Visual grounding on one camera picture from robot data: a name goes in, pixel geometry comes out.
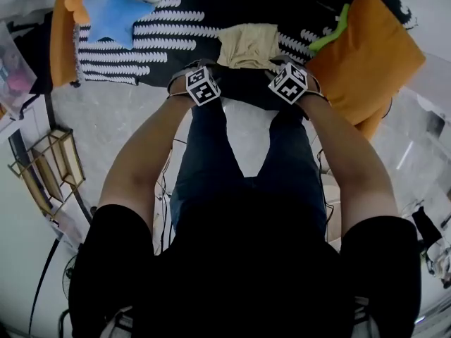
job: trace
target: tiled floor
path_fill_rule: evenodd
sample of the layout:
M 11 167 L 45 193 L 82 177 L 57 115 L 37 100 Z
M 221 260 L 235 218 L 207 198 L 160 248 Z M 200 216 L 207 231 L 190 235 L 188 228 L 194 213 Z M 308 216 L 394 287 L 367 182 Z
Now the tiled floor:
M 87 178 L 80 193 L 88 206 L 97 204 L 104 178 L 122 145 L 165 98 L 165 89 L 112 82 L 83 82 L 78 89 L 65 86 L 53 91 L 56 121 L 74 129 Z M 245 175 L 256 175 L 268 151 L 268 128 L 275 112 L 229 100 L 224 109 L 237 161 Z M 403 89 L 371 143 L 392 178 L 399 210 L 415 199 L 425 199 L 426 212 L 438 225 L 451 213 L 451 203 L 438 184 L 438 177 L 450 167 L 426 137 L 428 119 L 429 113 L 418 105 L 414 93 Z M 189 113 L 178 130 L 178 139 L 186 140 L 190 121 Z M 306 129 L 316 155 L 321 145 L 310 123 L 306 123 Z M 175 184 L 184 148 L 183 144 L 174 143 L 166 174 L 169 191 Z M 435 287 L 436 280 L 430 279 L 426 276 L 426 281 Z M 437 288 L 436 295 L 440 294 L 443 292 Z M 435 299 L 429 294 L 424 306 Z

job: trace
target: black t-shirt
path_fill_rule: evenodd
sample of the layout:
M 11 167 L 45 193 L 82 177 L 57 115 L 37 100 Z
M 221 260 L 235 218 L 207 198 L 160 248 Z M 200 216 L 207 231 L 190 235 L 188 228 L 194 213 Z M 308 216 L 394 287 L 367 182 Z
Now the black t-shirt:
M 135 212 L 100 208 L 76 260 L 69 307 L 75 338 L 99 337 L 127 306 L 133 337 L 400 338 L 412 334 L 420 296 L 409 221 L 365 220 L 343 237 L 338 254 L 301 206 L 249 193 L 182 212 L 160 256 Z

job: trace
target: dark jeans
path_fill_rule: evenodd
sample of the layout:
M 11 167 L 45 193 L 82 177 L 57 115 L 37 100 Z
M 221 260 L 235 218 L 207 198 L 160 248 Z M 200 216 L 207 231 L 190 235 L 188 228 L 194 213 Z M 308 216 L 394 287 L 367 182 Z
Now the dark jeans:
M 321 230 L 326 228 L 319 171 L 311 152 L 302 118 L 294 111 L 280 112 L 269 128 L 270 147 L 259 174 L 244 177 L 230 147 L 226 115 L 221 100 L 192 109 L 192 123 L 185 154 L 171 197 L 171 217 L 177 227 L 180 212 L 220 195 L 257 189 L 286 201 L 298 201 L 317 212 Z

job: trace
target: orange pillow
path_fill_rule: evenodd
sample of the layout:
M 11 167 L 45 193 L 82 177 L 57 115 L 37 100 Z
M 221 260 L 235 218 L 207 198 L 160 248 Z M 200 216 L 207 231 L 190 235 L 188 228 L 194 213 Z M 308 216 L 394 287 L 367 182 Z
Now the orange pillow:
M 55 0 L 50 32 L 50 73 L 54 87 L 77 80 L 73 15 L 64 7 L 64 0 Z
M 323 47 L 307 68 L 332 107 L 370 139 L 390 98 L 425 60 L 381 0 L 354 0 L 347 29 Z

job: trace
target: folded cloth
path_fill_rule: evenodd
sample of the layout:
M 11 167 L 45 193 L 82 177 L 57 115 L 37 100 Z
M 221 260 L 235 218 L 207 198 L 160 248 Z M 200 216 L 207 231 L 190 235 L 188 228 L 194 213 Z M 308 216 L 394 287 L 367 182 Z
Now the folded cloth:
M 231 69 L 274 69 L 271 58 L 280 55 L 277 25 L 241 24 L 222 29 L 218 64 Z

